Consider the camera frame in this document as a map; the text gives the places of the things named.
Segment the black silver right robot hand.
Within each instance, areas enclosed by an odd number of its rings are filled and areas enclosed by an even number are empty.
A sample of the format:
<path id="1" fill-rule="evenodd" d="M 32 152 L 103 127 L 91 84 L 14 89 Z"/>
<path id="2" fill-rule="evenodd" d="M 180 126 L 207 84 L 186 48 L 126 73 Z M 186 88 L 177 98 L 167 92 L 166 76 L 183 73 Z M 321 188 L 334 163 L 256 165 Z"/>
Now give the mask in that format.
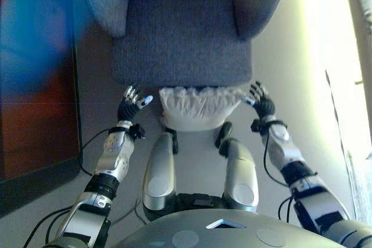
<path id="1" fill-rule="evenodd" d="M 249 95 L 242 99 L 256 111 L 260 120 L 275 115 L 276 108 L 264 85 L 255 81 L 250 85 Z"/>

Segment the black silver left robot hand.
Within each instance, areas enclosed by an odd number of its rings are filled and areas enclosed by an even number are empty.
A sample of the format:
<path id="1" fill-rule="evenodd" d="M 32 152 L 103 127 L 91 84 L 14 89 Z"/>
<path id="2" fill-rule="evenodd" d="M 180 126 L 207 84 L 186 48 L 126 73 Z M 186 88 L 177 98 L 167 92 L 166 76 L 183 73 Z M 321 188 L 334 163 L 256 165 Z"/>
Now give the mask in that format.
<path id="1" fill-rule="evenodd" d="M 135 115 L 153 101 L 153 96 L 140 96 L 141 91 L 135 85 L 129 85 L 121 97 L 117 108 L 118 121 L 132 121 Z"/>

